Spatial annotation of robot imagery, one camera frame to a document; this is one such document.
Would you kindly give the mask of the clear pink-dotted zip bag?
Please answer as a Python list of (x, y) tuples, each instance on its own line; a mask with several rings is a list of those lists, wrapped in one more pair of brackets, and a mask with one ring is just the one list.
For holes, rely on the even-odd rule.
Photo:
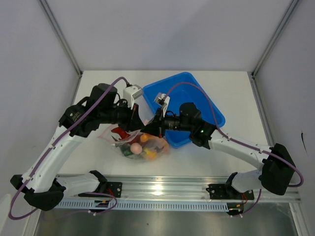
[(170, 151), (170, 145), (165, 138), (140, 130), (126, 132), (118, 125), (108, 126), (99, 138), (115, 153), (132, 160), (153, 161)]

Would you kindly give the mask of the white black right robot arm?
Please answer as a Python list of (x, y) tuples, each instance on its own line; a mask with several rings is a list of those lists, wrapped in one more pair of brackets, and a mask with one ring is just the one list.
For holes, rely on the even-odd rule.
[(282, 196), (289, 187), (295, 164), (281, 144), (264, 146), (222, 134), (215, 125), (202, 119), (201, 112), (191, 102), (182, 104), (179, 115), (175, 116), (165, 115), (157, 109), (142, 132), (162, 138), (167, 130), (189, 132), (189, 139), (194, 145), (227, 153), (255, 167), (254, 171), (230, 175), (224, 189), (230, 198), (262, 188)]

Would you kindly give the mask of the yellow mango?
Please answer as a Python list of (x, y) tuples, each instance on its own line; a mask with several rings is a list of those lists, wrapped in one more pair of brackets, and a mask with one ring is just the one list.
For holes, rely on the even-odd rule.
[(145, 148), (144, 149), (144, 158), (147, 160), (154, 160), (157, 157), (157, 154), (153, 151), (150, 151), (149, 149)]

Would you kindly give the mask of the green cucumber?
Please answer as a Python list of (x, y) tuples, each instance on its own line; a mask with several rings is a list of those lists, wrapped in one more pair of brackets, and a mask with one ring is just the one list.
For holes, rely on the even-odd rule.
[(120, 150), (125, 157), (133, 155), (133, 152), (130, 150), (129, 144), (123, 144), (122, 146), (120, 146)]

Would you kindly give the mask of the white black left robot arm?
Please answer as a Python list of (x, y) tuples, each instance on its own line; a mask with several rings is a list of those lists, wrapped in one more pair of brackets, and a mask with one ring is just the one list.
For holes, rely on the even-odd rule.
[(117, 124), (126, 132), (142, 129), (139, 106), (134, 102), (142, 94), (138, 85), (127, 85), (123, 96), (116, 101), (118, 91), (114, 86), (105, 83), (94, 86), (90, 96), (66, 109), (42, 156), (27, 172), (14, 175), (11, 184), (24, 194), (29, 205), (44, 211), (53, 209), (66, 197), (107, 194), (108, 181), (96, 170), (75, 177), (57, 177), (57, 173), (101, 124)]

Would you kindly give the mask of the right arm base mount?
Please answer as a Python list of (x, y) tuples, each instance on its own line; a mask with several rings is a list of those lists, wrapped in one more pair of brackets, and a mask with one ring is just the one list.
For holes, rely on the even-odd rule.
[(240, 193), (225, 184), (209, 184), (206, 191), (209, 193), (211, 200), (254, 200), (252, 190)]

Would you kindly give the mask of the beige egg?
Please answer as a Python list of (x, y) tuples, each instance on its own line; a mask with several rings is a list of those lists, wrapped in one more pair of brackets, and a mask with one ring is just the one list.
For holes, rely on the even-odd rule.
[(139, 143), (133, 143), (130, 145), (130, 150), (133, 152), (133, 154), (140, 154), (143, 148)]

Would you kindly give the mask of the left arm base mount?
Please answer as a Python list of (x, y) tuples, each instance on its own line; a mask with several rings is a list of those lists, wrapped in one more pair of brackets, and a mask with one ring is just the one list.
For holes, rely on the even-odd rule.
[(116, 198), (121, 197), (123, 189), (123, 183), (122, 182), (107, 182), (106, 184), (101, 184), (100, 187), (98, 187), (94, 194), (91, 193), (81, 193), (78, 196), (79, 197), (101, 197), (105, 198), (108, 197), (108, 195), (114, 196)]

